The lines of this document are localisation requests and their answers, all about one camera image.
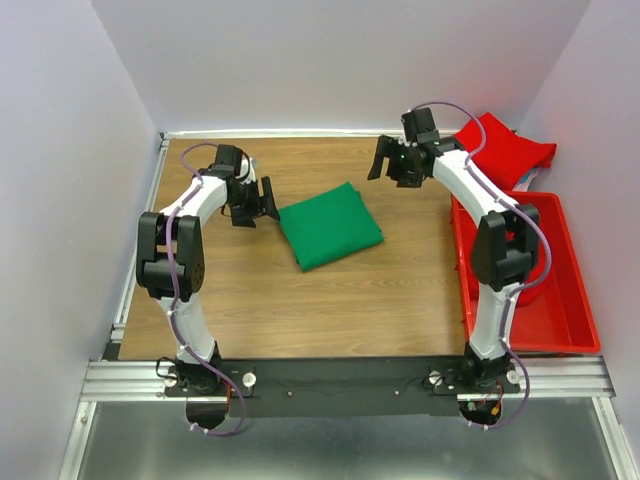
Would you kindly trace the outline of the green t shirt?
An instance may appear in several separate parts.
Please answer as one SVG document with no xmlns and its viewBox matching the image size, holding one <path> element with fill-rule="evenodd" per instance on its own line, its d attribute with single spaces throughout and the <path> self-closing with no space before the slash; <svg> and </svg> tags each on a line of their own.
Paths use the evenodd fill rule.
<svg viewBox="0 0 640 480">
<path fill-rule="evenodd" d="M 349 182 L 279 210 L 280 227 L 303 272 L 377 246 L 381 228 Z"/>
</svg>

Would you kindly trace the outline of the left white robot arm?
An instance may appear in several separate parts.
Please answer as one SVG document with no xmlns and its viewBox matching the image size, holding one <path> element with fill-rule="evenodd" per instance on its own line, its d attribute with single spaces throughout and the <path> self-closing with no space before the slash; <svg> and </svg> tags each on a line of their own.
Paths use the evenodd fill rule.
<svg viewBox="0 0 640 480">
<path fill-rule="evenodd" d="M 136 282 L 162 308 L 177 344 L 176 357 L 193 364 L 187 382 L 201 395 L 214 393 L 222 380 L 216 365 L 217 341 L 209 332 L 199 296 L 206 271 L 203 226 L 212 215 L 230 210 L 235 227 L 254 228 L 267 216 L 280 219 L 271 180 L 259 178 L 255 162 L 242 149 L 202 142 L 189 147 L 215 149 L 212 164 L 194 169 L 190 185 L 170 205 L 141 214 L 137 227 Z"/>
</svg>

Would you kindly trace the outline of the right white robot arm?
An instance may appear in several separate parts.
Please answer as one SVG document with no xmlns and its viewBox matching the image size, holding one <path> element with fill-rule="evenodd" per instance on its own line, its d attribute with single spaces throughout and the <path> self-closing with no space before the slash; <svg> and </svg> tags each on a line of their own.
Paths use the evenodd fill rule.
<svg viewBox="0 0 640 480">
<path fill-rule="evenodd" d="M 418 188 L 433 178 L 464 207 L 476 226 L 472 270 L 479 282 L 476 320 L 460 379 L 480 392 L 496 380 L 491 361 L 512 354 L 510 331 L 521 292 L 537 286 L 529 278 L 540 259 L 552 262 L 550 245 L 539 225 L 539 212 L 517 203 L 500 190 L 475 164 L 487 143 L 483 126 L 480 143 L 467 150 L 455 137 L 440 135 L 432 103 L 418 105 L 401 117 L 403 134 L 379 136 L 368 177 L 386 175 L 403 188 Z"/>
</svg>

